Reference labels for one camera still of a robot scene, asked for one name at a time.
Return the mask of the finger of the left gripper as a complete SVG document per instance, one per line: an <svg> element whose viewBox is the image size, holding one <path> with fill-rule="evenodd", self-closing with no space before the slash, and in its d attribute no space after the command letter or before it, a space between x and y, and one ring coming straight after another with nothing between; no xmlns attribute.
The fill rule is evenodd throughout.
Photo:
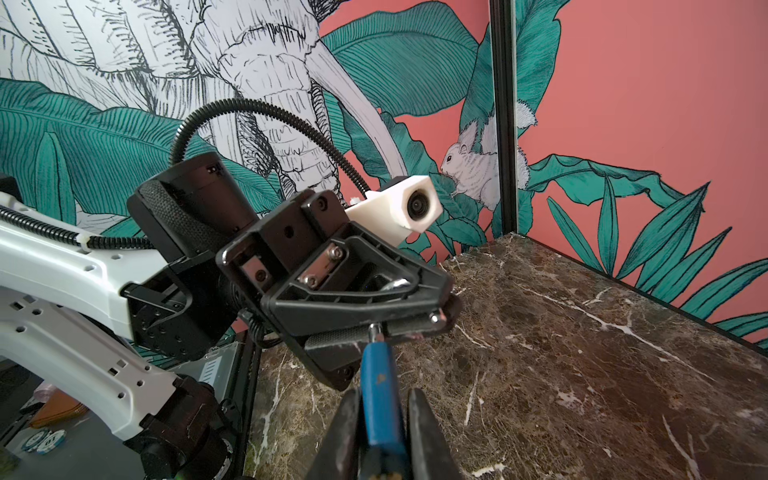
<svg viewBox="0 0 768 480"><path fill-rule="evenodd" d="M455 320L453 279L368 235L332 238L265 293L260 307L291 337L371 323Z"/></svg>
<svg viewBox="0 0 768 480"><path fill-rule="evenodd" d="M461 312L460 297L450 296L447 303L436 312L382 322L377 326L376 332L383 340L392 344L427 339L449 332L456 324ZM333 347L362 349L371 339L371 327L362 325L312 335L304 344L304 349L306 351Z"/></svg>

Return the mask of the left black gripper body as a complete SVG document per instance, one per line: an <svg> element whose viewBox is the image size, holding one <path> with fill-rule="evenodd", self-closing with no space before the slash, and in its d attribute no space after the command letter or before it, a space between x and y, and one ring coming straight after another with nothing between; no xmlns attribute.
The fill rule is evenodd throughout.
<svg viewBox="0 0 768 480"><path fill-rule="evenodd" d="M269 301L321 255L331 236L348 222L336 194L305 190L256 221L219 250L216 264L238 288L251 311L251 327L264 325L277 333L291 353L322 384L346 389L360 362L347 360L331 370L321 368L305 351L308 335L291 333L292 321L307 320L309 309L272 313Z"/></svg>

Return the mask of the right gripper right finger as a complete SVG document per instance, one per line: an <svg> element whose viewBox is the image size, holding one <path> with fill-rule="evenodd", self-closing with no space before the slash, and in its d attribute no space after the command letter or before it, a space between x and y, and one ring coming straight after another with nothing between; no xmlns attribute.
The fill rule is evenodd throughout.
<svg viewBox="0 0 768 480"><path fill-rule="evenodd" d="M418 388L408 394L407 436L413 478L461 479L460 469L426 395Z"/></svg>

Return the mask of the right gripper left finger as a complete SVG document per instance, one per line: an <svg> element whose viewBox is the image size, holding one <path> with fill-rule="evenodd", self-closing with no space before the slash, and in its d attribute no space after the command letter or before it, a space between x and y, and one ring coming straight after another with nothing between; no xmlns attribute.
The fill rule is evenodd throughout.
<svg viewBox="0 0 768 480"><path fill-rule="evenodd" d="M344 393L319 450L305 475L306 480L358 478L359 447L363 427L362 400L358 389Z"/></svg>

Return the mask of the blue padlock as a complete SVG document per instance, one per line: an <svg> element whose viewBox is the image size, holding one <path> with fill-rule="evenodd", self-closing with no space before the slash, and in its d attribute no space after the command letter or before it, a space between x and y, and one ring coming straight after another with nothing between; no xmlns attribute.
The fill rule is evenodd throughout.
<svg viewBox="0 0 768 480"><path fill-rule="evenodd" d="M372 339L361 365L365 442L360 479L410 479L393 350L370 325Z"/></svg>

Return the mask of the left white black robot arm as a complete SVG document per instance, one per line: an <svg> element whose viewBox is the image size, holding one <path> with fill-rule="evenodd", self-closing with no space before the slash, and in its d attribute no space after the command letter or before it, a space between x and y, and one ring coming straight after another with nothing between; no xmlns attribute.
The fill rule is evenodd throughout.
<svg viewBox="0 0 768 480"><path fill-rule="evenodd" d="M242 427L214 387L150 365L206 354L236 320L272 332L343 397L309 476L447 479L458 467L424 393L399 394L393 346L449 331L452 278L398 249L440 214L426 176L344 207L308 189L259 217L221 158L141 184L120 243L1 198L1 353L97 415L150 479L229 479Z"/></svg>

